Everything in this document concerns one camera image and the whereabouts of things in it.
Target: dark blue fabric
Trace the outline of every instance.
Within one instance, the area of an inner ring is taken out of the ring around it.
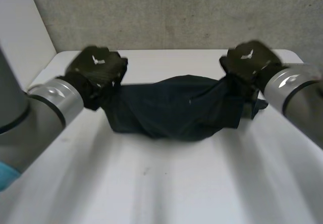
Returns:
[[[237,128],[246,100],[232,77],[218,81],[187,75],[122,85],[101,107],[115,132],[198,141],[222,128]],[[252,103],[253,116],[267,106],[259,103]]]

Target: teal object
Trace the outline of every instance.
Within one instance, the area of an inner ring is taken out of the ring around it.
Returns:
[[[0,162],[0,191],[8,188],[20,175],[17,170]]]

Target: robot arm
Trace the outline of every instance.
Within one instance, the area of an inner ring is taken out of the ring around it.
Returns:
[[[265,45],[251,41],[230,49],[220,63],[227,73],[258,88],[265,99],[323,149],[323,82],[286,67]]]
[[[84,49],[65,76],[24,93],[0,50],[0,191],[17,179],[83,110],[97,110],[102,92],[114,90],[127,59],[107,48]]]

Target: wall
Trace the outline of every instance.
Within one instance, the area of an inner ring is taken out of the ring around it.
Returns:
[[[224,49],[259,38],[320,63],[323,0],[35,0],[56,50]]]
[[[23,88],[56,55],[33,0],[0,0],[0,45]]]

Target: table surface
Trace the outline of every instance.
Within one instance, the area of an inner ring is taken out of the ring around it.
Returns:
[[[124,83],[224,75],[226,50],[119,52]],[[63,74],[77,53],[56,55],[34,84]],[[322,151],[271,106],[195,143],[115,134],[101,109],[84,109],[0,194],[0,223],[323,223],[322,170]]]

